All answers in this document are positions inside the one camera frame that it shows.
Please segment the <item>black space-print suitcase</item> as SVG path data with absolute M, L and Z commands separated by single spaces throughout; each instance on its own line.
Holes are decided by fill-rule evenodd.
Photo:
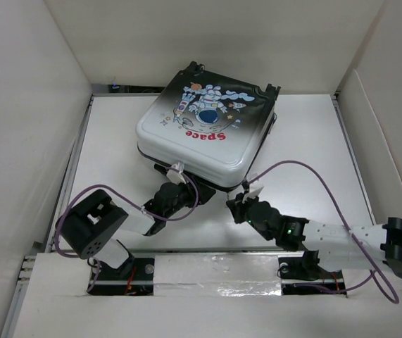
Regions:
M 137 149 L 154 163 L 181 163 L 212 188 L 232 191 L 244 181 L 277 119 L 280 90 L 272 84 L 261 89 L 192 61 L 137 123 Z

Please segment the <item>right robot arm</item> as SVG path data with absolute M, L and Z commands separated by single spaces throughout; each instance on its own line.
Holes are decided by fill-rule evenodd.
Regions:
M 285 251 L 304 251 L 301 269 L 309 277 L 324 270 L 390 270 L 402 279 L 402 218 L 385 224 L 328 225 L 282 215 L 267 201 L 239 193 L 227 201 L 236 224 L 249 224 L 261 237 Z

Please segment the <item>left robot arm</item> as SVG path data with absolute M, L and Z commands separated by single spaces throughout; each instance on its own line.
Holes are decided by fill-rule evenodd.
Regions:
M 175 217 L 183 208 L 193 211 L 206 204 L 215 190 L 185 176 L 181 181 L 166 182 L 143 206 L 117 206 L 107 192 L 112 189 L 103 184 L 92 187 L 94 192 L 78 204 L 69 206 L 56 223 L 54 245 L 64 239 L 75 256 L 82 260 L 95 260 L 95 268 L 114 278 L 125 280 L 131 274 L 134 256 L 114 238 L 120 230 L 154 236 L 168 222 L 183 220 L 188 215 Z

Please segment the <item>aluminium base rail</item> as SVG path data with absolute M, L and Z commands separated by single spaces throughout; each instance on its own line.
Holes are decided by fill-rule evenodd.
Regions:
M 135 127 L 156 98 L 119 96 L 93 100 L 66 209 L 94 192 L 92 187 L 96 184 L 110 187 L 112 192 L 107 193 L 114 203 L 128 209 L 130 204 L 143 206 L 162 184 L 170 182 L 166 177 L 170 166 L 144 158 L 137 149 Z M 90 271 L 87 292 L 99 296 L 119 287 L 127 296 L 136 296 L 141 290 L 157 294 L 172 284 L 206 286 L 210 272 L 243 273 L 247 284 L 291 285 L 305 293 L 352 292 L 352 284 L 339 284 L 347 270 L 332 272 L 318 266 L 308 267 L 304 251 L 285 251 L 274 241 L 265 240 L 249 224 L 235 224 L 226 207 L 228 199 L 244 192 L 247 182 L 260 183 L 264 188 L 258 198 L 282 215 L 346 228 L 373 225 L 367 216 L 350 221 L 334 197 L 330 203 L 339 213 L 339 219 L 318 220 L 313 215 L 313 207 L 320 205 L 323 196 L 332 195 L 325 179 L 326 169 L 316 169 L 301 160 L 283 159 L 284 154 L 295 154 L 297 149 L 308 145 L 304 141 L 284 144 L 282 132 L 300 126 L 313 129 L 322 115 L 332 112 L 332 100 L 326 95 L 286 95 L 276 105 L 282 109 L 282 116 L 276 119 L 238 187 L 229 192 L 215 189 L 216 194 L 208 203 L 193 211 L 183 208 L 175 217 L 188 215 L 187 218 L 166 223 L 154 236 L 118 230 L 114 238 L 134 256 L 132 274 L 121 280 L 96 269 L 94 259 L 83 260 Z M 64 239 L 59 239 L 59 249 L 54 240 L 52 246 L 56 254 L 80 259 Z M 354 271 L 365 273 L 367 280 L 373 280 L 379 270 Z

